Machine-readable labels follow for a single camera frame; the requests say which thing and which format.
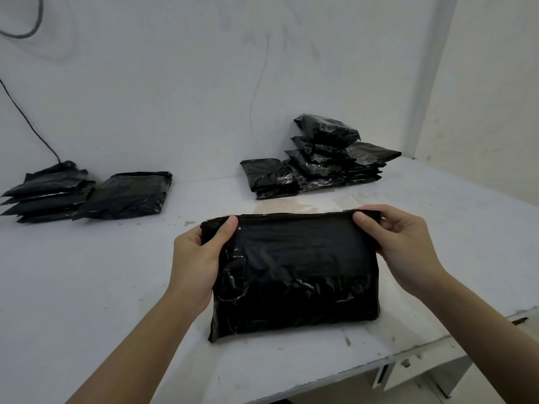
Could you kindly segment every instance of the person's left thumb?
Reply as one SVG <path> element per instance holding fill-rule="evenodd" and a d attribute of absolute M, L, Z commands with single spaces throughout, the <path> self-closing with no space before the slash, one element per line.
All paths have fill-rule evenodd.
<path fill-rule="evenodd" d="M 219 227 L 216 234 L 213 236 L 210 241 L 207 242 L 206 246 L 208 248 L 214 248 L 216 251 L 221 251 L 223 245 L 228 241 L 236 232 L 238 228 L 238 217 L 231 215 L 223 225 Z"/>

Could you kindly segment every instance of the thin black wire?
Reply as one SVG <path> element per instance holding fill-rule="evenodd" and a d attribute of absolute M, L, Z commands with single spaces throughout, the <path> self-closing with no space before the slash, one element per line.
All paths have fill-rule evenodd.
<path fill-rule="evenodd" d="M 5 32 L 0 29 L 0 34 L 2 34 L 3 36 L 7 36 L 9 38 L 15 38 L 16 40 L 24 40 L 25 38 L 30 38 L 33 34 L 37 33 L 37 30 L 41 26 L 42 21 L 43 21 L 43 0 L 39 0 L 39 4 L 37 7 L 37 20 L 33 28 L 30 30 L 30 32 L 27 32 L 26 34 L 11 34 L 9 32 Z"/>
<path fill-rule="evenodd" d="M 27 116 L 24 114 L 24 112 L 21 110 L 21 108 L 19 108 L 19 105 L 17 105 L 17 102 L 13 99 L 13 97 L 9 93 L 8 88 L 5 87 L 4 82 L 2 81 L 2 79 L 0 79 L 0 83 L 4 87 L 5 92 L 7 93 L 7 95 L 9 96 L 9 98 L 11 99 L 11 101 L 13 102 L 15 107 L 18 109 L 20 114 L 23 115 L 24 120 L 28 123 L 28 126 L 30 126 L 30 128 L 32 129 L 32 132 L 34 132 L 34 134 L 39 138 L 39 140 L 41 140 L 45 144 L 45 146 L 47 146 L 49 148 L 49 150 L 54 153 L 54 155 L 56 156 L 56 158 L 58 160 L 58 163 L 61 163 L 60 157 L 56 154 L 54 149 L 50 147 L 49 143 L 45 142 L 44 138 L 41 137 L 39 135 L 39 133 L 37 133 L 36 129 L 32 126 L 32 123 L 30 123 L 30 120 L 27 118 Z"/>

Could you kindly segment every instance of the person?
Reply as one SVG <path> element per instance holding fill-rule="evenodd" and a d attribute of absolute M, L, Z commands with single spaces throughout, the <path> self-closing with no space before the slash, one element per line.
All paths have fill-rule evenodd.
<path fill-rule="evenodd" d="M 382 212 L 381 224 L 361 212 L 353 220 L 378 241 L 399 285 L 436 315 L 498 394 L 508 404 L 536 402 L 539 344 L 445 271 L 425 220 L 388 205 L 360 209 Z M 67 403 L 150 402 L 189 326 L 210 303 L 219 252 L 237 226 L 230 216 L 204 245 L 200 227 L 176 238 L 164 296 Z"/>

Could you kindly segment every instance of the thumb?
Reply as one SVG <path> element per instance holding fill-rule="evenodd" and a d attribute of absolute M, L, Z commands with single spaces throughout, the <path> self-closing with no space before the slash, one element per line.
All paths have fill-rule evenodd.
<path fill-rule="evenodd" d="M 236 232 L 238 227 L 238 217 L 235 215 L 229 216 L 229 218 L 224 222 L 223 225 L 219 227 L 216 234 L 213 236 L 210 241 L 207 242 L 208 248 L 214 248 L 218 251 L 221 251 L 223 245 L 228 241 Z"/>
<path fill-rule="evenodd" d="M 382 246 L 391 235 L 391 232 L 382 228 L 380 224 L 362 212 L 358 211 L 357 213 L 354 213 L 352 219 L 362 230 L 373 237 Z"/>

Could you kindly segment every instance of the desk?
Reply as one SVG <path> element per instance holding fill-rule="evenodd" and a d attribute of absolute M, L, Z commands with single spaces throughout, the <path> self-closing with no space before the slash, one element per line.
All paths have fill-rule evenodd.
<path fill-rule="evenodd" d="M 3 402 L 64 402 L 163 294 L 172 240 L 225 214 L 328 212 L 389 203 L 428 222 L 439 258 L 506 317 L 539 306 L 539 208 L 407 158 L 376 183 L 255 201 L 244 176 L 173 183 L 163 213 L 21 225 L 0 220 Z M 375 322 L 222 339 L 196 319 L 153 402 L 261 403 L 428 351 L 449 337 L 380 264 Z"/>

